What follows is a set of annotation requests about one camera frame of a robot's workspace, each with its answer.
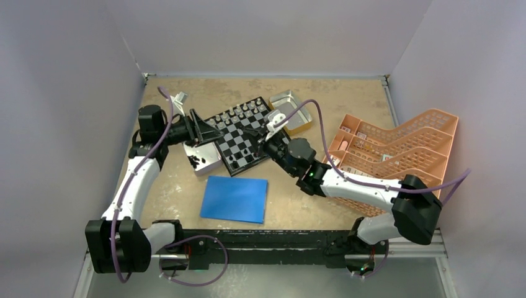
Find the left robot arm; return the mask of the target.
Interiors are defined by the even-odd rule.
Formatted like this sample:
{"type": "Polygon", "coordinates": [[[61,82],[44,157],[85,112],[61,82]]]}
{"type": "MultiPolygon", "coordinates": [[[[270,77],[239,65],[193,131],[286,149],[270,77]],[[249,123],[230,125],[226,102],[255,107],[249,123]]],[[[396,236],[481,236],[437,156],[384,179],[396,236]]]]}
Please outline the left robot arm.
{"type": "Polygon", "coordinates": [[[132,136],[125,177],[100,219],[85,228],[94,271],[99,274],[142,273],[151,256],[164,248],[170,254],[183,250],[185,237],[178,220],[157,220],[142,229],[139,219],[149,191],[159,176],[171,145],[205,145],[224,134],[195,112],[166,114],[158,105],[138,111],[138,130],[132,136]]]}

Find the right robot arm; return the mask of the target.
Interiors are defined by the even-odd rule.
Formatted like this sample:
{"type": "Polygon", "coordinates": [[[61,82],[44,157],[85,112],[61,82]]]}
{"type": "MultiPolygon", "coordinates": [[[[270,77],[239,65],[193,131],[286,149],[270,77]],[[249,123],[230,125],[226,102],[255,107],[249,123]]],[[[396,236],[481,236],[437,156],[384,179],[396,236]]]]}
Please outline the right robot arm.
{"type": "Polygon", "coordinates": [[[442,203],[417,176],[378,179],[343,172],[315,158],[305,138],[287,142],[267,137],[265,128],[243,129],[257,153],[266,154],[310,196],[337,197],[382,210],[381,215],[357,220],[348,236],[350,248],[362,253],[382,240],[403,237],[419,245],[431,243],[442,203]]]}

